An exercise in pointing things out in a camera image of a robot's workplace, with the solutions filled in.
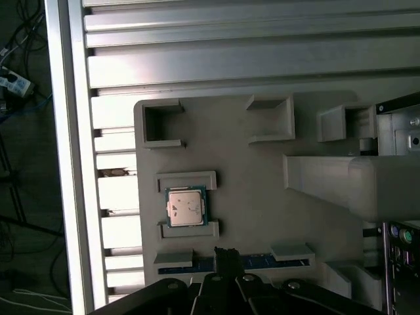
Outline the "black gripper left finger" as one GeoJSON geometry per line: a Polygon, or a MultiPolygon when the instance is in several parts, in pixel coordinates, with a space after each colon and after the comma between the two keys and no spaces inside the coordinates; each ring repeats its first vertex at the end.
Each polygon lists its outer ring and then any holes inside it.
{"type": "Polygon", "coordinates": [[[230,251],[215,248],[215,271],[201,283],[165,278],[107,304],[94,314],[228,314],[230,251]]]}

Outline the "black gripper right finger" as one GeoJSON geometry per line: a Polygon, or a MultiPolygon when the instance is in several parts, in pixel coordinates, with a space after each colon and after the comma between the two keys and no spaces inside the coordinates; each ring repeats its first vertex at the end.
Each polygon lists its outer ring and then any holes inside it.
{"type": "Polygon", "coordinates": [[[228,249],[227,275],[233,277],[242,298],[254,314],[381,314],[370,306],[343,297],[316,284],[289,279],[275,288],[245,272],[240,254],[228,249]]]}

